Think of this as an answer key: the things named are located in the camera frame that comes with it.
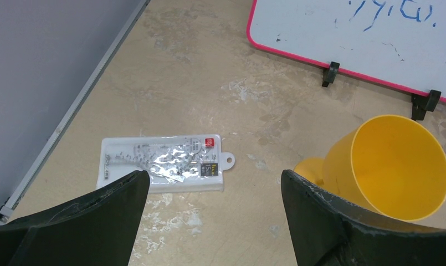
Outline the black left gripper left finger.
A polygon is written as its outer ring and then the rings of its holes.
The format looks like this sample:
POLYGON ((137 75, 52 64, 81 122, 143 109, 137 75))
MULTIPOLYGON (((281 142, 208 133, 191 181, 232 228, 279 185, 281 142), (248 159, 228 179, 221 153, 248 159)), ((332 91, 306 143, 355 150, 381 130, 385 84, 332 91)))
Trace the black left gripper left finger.
POLYGON ((128 265, 149 188, 134 171, 0 226, 0 265, 128 265))

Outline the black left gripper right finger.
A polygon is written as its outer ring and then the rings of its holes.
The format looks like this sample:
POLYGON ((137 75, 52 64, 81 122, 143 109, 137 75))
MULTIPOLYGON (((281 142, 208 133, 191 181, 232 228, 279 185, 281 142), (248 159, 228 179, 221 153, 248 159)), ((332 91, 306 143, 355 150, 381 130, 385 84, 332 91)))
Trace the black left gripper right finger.
POLYGON ((374 213, 292 170, 281 194, 298 265, 446 265, 446 229, 374 213))

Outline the yellow wine glass front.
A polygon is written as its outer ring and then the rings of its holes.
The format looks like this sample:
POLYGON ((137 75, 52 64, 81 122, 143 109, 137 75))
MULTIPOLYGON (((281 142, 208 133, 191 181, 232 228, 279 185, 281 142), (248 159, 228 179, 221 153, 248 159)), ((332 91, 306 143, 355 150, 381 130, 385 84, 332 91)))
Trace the yellow wine glass front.
POLYGON ((425 219, 446 200, 446 154, 421 124, 373 117, 338 140, 323 158, 294 171, 362 208, 406 222, 425 219))

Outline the white plastic packaged item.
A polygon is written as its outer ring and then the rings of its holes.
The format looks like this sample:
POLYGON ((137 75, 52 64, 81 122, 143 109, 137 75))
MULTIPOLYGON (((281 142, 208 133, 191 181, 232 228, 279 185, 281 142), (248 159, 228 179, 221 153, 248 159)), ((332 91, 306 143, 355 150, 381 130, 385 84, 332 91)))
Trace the white plastic packaged item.
POLYGON ((105 138, 96 188, 146 171, 149 193, 222 191, 223 172, 234 166, 235 157, 221 144, 218 134, 105 138))

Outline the red framed whiteboard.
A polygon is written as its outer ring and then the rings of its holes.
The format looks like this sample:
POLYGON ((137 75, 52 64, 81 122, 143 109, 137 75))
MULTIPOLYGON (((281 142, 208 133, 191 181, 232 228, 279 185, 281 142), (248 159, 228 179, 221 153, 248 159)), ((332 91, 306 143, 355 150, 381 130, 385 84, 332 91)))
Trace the red framed whiteboard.
POLYGON ((446 0, 254 1, 258 49, 446 102, 446 0))

